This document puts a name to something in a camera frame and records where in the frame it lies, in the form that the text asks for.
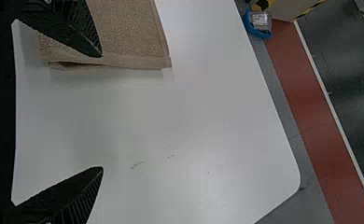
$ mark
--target gray floor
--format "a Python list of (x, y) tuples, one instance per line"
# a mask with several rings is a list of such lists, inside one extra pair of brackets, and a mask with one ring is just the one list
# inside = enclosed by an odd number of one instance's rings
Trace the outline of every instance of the gray floor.
[[(235, 2), (240, 13), (244, 13), (246, 9), (245, 0), (235, 0)], [(272, 95), (278, 115), (283, 123), (288, 141), (301, 171), (301, 186), (299, 191), (257, 223), (334, 223), (266, 46), (257, 37), (250, 36), (249, 39), (257, 55), (260, 68), (266, 79), (270, 94)]]

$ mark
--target folded rug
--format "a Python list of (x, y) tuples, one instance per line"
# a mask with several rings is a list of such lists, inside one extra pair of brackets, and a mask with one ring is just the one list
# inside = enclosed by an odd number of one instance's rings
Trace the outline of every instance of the folded rug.
[(39, 52), (52, 67), (108, 65), (171, 67), (167, 41), (154, 0), (87, 0), (100, 37), (102, 58), (91, 58), (39, 34)]

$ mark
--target white table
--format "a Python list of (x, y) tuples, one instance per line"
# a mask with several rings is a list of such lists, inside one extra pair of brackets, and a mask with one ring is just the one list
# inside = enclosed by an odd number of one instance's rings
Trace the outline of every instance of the white table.
[(300, 175), (232, 0), (157, 0), (174, 67), (43, 67), (13, 24), (13, 201), (103, 165), (91, 224), (254, 223)]

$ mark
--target white line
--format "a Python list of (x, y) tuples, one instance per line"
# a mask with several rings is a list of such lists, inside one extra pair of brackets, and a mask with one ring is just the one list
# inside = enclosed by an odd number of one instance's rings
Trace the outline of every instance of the white line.
[(347, 150), (348, 150), (348, 153), (350, 154), (351, 160), (352, 160), (352, 162), (353, 162), (353, 164), (354, 164), (354, 166), (355, 166), (355, 168), (357, 170), (357, 175), (359, 176), (359, 179), (360, 179), (360, 181), (361, 181), (361, 183), (363, 185), (363, 188), (364, 188), (364, 177), (363, 177), (363, 174), (362, 174), (362, 172), (361, 172), (361, 170), (359, 168), (359, 164), (357, 163), (357, 158), (355, 157), (354, 152), (353, 152), (353, 150), (352, 150), (352, 148), (350, 146), (350, 143), (348, 142), (347, 136), (345, 135), (343, 126), (340, 123), (339, 117), (336, 114), (336, 110), (334, 109), (333, 104), (332, 104), (332, 102), (331, 102), (331, 100), (329, 98), (329, 95), (328, 95), (327, 89), (325, 88), (324, 82), (322, 81), (322, 78), (319, 75), (318, 69), (316, 68), (316, 65), (315, 65), (314, 60), (313, 60), (313, 56), (311, 55), (310, 50), (307, 47), (307, 43), (305, 42), (305, 39), (304, 39), (304, 37), (303, 37), (303, 35), (301, 33), (301, 28), (300, 28), (299, 24), (296, 21), (294, 21), (293, 23), (295, 24), (296, 30), (298, 31), (299, 37), (301, 38), (301, 43), (304, 46), (307, 57), (310, 60), (310, 64), (313, 67), (314, 73), (316, 75), (316, 78), (318, 79), (319, 85), (321, 86), (322, 92), (324, 93), (325, 98), (327, 99), (330, 111), (331, 111), (331, 113), (332, 113), (332, 115), (334, 117), (334, 120), (336, 121), (337, 127), (339, 128), (339, 132), (342, 135), (345, 146), (347, 147)]

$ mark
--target red floor stripe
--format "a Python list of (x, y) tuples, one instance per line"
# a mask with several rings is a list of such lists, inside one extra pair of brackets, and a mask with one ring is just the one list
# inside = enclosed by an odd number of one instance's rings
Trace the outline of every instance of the red floor stripe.
[(364, 224), (364, 188), (293, 23), (266, 41), (336, 224)]

